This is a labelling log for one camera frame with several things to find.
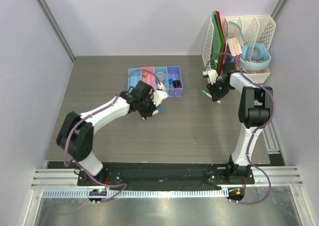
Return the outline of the green marker pen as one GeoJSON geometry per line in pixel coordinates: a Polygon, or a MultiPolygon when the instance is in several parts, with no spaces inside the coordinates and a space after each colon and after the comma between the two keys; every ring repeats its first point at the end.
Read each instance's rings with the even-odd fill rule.
{"type": "Polygon", "coordinates": [[[206,96],[208,96],[209,98],[212,99],[212,95],[209,94],[208,92],[206,92],[205,90],[203,90],[202,93],[204,93],[206,96]]]}

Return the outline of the blue marker pen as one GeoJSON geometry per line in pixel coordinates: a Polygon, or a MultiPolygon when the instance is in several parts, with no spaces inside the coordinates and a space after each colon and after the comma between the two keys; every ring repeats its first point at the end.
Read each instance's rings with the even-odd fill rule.
{"type": "Polygon", "coordinates": [[[164,108],[159,108],[159,109],[155,110],[152,115],[156,115],[156,114],[162,112],[163,110],[164,110],[164,108]]]}

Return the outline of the pink eraser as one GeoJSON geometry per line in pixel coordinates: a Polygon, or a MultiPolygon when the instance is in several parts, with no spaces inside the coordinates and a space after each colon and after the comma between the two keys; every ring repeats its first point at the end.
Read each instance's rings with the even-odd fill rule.
{"type": "Polygon", "coordinates": [[[164,84],[161,81],[158,82],[158,89],[163,91],[166,89],[164,84]]]}

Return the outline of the pink drawer box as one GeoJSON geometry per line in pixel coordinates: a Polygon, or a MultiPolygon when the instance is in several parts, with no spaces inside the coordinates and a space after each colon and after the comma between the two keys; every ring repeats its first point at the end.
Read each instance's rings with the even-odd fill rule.
{"type": "Polygon", "coordinates": [[[155,73],[154,67],[142,67],[141,69],[142,69],[141,70],[142,81],[152,86],[153,88],[155,88],[156,79],[155,79],[155,76],[153,75],[155,73]],[[145,78],[143,77],[142,75],[143,72],[147,72],[147,77],[145,78]]]}

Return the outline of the light blue drawer box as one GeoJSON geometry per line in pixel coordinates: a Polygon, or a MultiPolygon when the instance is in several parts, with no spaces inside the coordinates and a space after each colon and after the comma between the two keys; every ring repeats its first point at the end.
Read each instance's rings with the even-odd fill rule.
{"type": "Polygon", "coordinates": [[[131,87],[135,87],[137,83],[142,79],[141,77],[141,68],[131,68],[128,70],[128,90],[131,87]]]}

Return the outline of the clear tape roll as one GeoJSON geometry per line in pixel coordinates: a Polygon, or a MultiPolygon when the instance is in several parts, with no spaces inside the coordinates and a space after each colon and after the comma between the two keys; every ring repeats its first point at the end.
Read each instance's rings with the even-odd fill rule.
{"type": "Polygon", "coordinates": [[[160,72],[156,72],[156,76],[158,77],[158,79],[164,83],[165,82],[165,73],[160,71],[160,72]]]}

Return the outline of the blue glue stick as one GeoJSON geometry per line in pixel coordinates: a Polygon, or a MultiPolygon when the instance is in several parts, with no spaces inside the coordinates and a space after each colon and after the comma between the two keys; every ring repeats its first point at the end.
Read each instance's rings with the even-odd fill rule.
{"type": "Polygon", "coordinates": [[[173,79],[169,79],[169,80],[168,80],[168,83],[169,83],[169,88],[170,88],[170,89],[173,89],[173,88],[174,88],[173,79]]]}

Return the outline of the red black stamp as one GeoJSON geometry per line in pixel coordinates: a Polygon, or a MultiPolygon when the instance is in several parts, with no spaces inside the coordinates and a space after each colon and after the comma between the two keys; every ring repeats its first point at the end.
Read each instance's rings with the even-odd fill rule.
{"type": "Polygon", "coordinates": [[[175,89],[179,89],[181,87],[181,83],[179,80],[173,80],[173,87],[175,89]]]}

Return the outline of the purple drawer box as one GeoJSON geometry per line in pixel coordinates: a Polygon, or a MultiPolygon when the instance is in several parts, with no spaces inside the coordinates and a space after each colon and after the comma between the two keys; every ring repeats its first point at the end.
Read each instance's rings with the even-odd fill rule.
{"type": "Polygon", "coordinates": [[[173,80],[179,80],[181,83],[181,87],[179,89],[170,89],[169,83],[168,83],[168,90],[169,90],[169,96],[170,97],[181,97],[183,94],[183,83],[181,78],[181,72],[179,66],[167,66],[167,83],[169,79],[173,80]]]}

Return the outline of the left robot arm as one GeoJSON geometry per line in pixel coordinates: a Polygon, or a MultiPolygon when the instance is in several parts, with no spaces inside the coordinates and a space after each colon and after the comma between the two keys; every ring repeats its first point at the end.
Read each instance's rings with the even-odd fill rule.
{"type": "Polygon", "coordinates": [[[135,87],[122,91],[112,100],[86,113],[70,112],[62,124],[56,144],[67,155],[89,172],[89,180],[96,186],[106,180],[103,164],[93,153],[94,134],[117,118],[131,112],[139,112],[142,118],[152,116],[157,109],[154,104],[154,88],[139,81],[135,87]]]}

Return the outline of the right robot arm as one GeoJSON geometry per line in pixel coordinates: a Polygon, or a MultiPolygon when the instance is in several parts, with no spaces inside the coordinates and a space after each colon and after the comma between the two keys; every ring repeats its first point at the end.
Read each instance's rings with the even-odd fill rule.
{"type": "Polygon", "coordinates": [[[251,156],[263,128],[274,113],[271,87],[263,87],[251,80],[242,70],[236,70],[233,62],[224,64],[222,75],[216,70],[203,71],[208,79],[207,89],[214,102],[221,100],[230,90],[241,94],[238,119],[241,131],[234,152],[225,166],[209,172],[212,184],[253,184],[251,156]]]}

